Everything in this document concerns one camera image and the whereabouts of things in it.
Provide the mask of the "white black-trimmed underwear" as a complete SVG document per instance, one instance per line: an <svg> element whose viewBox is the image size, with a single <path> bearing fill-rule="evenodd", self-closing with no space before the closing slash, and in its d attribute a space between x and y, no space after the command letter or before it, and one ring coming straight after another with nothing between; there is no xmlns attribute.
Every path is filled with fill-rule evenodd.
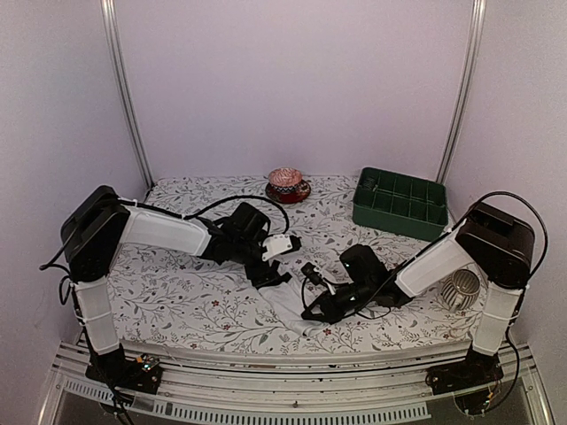
<svg viewBox="0 0 567 425"><path fill-rule="evenodd" d="M323 331L326 323L319 321L308 321L301 317L305 307L302 304L300 282L292 278L289 282L280 283L277 286L259 289L260 295L270 304L276 318L283 325L299 336L314 336Z"/></svg>

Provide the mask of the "green divided organizer tray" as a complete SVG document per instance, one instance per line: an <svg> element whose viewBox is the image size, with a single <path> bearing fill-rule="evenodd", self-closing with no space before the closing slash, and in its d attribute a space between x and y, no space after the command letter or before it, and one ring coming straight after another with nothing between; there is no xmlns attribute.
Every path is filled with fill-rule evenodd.
<svg viewBox="0 0 567 425"><path fill-rule="evenodd" d="M374 191L359 186L364 175L377 177ZM449 222L446 189L418 177L365 167L353 195L353 222L431 242Z"/></svg>

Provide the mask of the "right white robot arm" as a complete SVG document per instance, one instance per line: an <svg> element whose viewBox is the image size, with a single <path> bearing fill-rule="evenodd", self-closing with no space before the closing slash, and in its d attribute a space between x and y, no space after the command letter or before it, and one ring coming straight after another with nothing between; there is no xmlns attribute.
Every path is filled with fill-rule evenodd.
<svg viewBox="0 0 567 425"><path fill-rule="evenodd" d="M541 266L534 260L536 234L518 217L489 205L485 194L444 234L392 270L367 245L356 244L339 260L351 281L329 287L303 306L302 318L334 324L375 302L400 307L457 271L477 269L487 294L472 338L475 352L458 367L458 378L476 386L491 374L493 356L518 315L529 281Z"/></svg>

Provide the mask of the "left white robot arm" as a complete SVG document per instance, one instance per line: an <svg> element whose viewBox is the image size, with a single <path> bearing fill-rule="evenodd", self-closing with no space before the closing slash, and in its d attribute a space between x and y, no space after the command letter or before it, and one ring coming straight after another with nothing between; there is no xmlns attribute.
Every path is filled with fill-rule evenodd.
<svg viewBox="0 0 567 425"><path fill-rule="evenodd" d="M279 273L275 257L293 250L294 242L286 234L271 235L268 216L250 205L250 197L239 199L230 216L209 220L202 212L181 215L121 199L103 185L65 221L56 255L66 259L78 319L99 355L98 371L111 383L123 384L132 375L129 361L117 353L120 341L107 293L108 275L123 244L180 251L218 265L238 263L255 289L290 280L290 274Z"/></svg>

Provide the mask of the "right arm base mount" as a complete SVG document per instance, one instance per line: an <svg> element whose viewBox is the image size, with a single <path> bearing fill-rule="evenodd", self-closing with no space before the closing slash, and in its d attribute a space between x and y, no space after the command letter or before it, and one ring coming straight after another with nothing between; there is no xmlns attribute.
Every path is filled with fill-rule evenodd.
<svg viewBox="0 0 567 425"><path fill-rule="evenodd" d="M470 346L463 360L429 367L425 383L438 395L497 382L502 377L497 353L485 355Z"/></svg>

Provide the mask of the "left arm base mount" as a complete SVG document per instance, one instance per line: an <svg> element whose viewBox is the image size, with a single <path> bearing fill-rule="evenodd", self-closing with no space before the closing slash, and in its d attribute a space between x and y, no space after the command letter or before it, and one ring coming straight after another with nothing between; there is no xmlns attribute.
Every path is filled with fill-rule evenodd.
<svg viewBox="0 0 567 425"><path fill-rule="evenodd" d="M105 383L112 389L122 388L156 395L162 374L159 358L144 353L135 359L128 359L120 344L117 350L107 354L92 352L85 376Z"/></svg>

